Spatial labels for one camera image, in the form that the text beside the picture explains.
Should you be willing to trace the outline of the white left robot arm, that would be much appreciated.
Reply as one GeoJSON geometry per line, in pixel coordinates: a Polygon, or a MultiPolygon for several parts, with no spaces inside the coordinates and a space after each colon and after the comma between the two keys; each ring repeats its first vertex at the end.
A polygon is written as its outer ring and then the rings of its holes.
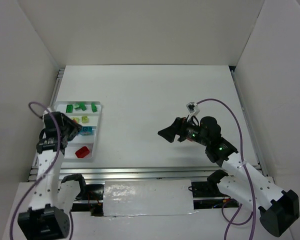
{"type": "Polygon", "coordinates": [[[43,122],[43,133],[36,145],[37,183],[27,211],[19,213],[17,223],[28,240],[66,239],[72,232],[73,202],[83,197],[86,181],[80,173],[60,179],[60,171],[68,143],[82,126],[59,111],[45,113],[43,122]]]}

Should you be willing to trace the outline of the dark green lego brick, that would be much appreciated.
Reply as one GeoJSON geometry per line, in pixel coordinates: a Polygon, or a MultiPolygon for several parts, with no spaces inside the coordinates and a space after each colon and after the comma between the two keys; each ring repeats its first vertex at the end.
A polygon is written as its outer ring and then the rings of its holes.
{"type": "Polygon", "coordinates": [[[98,108],[97,108],[96,104],[93,103],[93,102],[91,103],[91,110],[92,110],[93,113],[96,113],[98,111],[98,108]]]}

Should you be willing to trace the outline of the red flower lego brick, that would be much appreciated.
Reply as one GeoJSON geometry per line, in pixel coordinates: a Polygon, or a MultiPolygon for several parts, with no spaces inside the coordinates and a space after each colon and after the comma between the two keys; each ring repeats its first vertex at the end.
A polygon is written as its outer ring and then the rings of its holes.
{"type": "Polygon", "coordinates": [[[87,146],[83,146],[75,152],[75,156],[79,159],[83,159],[90,154],[90,150],[87,146]]]}

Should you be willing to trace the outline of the green tree lego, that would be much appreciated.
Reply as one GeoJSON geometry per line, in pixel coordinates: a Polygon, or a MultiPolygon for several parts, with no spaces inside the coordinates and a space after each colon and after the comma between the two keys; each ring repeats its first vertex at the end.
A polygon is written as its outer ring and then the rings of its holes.
{"type": "Polygon", "coordinates": [[[86,107],[86,105],[85,105],[84,102],[75,103],[73,105],[73,107],[74,107],[75,110],[82,110],[82,111],[86,111],[87,110],[87,107],[86,107]]]}

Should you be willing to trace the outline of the round teal lego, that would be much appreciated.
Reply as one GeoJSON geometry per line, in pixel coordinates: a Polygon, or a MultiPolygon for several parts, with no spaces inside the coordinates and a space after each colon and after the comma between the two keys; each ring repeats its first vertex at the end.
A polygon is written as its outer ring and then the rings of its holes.
{"type": "Polygon", "coordinates": [[[93,128],[91,126],[83,126],[79,134],[82,136],[91,136],[93,135],[93,128]]]}

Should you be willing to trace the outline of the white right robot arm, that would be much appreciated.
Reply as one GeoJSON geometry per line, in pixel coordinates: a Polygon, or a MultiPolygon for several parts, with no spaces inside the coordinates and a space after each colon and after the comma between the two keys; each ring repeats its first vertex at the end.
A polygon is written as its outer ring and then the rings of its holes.
{"type": "Polygon", "coordinates": [[[251,210],[272,236],[280,237],[299,218],[299,196],[291,189],[285,191],[277,186],[241,159],[238,150],[222,137],[215,118],[203,117],[195,125],[185,117],[177,117],[157,134],[170,143],[189,140],[205,146],[208,159],[221,168],[208,177],[212,189],[251,210]]]}

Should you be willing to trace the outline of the lime green lego brick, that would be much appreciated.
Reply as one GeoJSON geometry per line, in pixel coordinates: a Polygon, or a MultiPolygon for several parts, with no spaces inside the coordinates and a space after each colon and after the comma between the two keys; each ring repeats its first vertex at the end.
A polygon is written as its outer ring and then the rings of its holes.
{"type": "Polygon", "coordinates": [[[81,122],[82,122],[83,124],[88,123],[88,122],[89,122],[89,117],[88,117],[88,116],[82,116],[82,117],[81,117],[81,122]]]}

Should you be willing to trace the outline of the lime and red lego brick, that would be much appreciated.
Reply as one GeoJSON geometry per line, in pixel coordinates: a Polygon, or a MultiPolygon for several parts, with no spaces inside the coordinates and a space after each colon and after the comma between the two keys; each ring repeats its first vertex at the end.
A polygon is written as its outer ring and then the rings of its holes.
{"type": "Polygon", "coordinates": [[[73,117],[72,120],[77,124],[80,123],[80,119],[78,117],[73,117]]]}

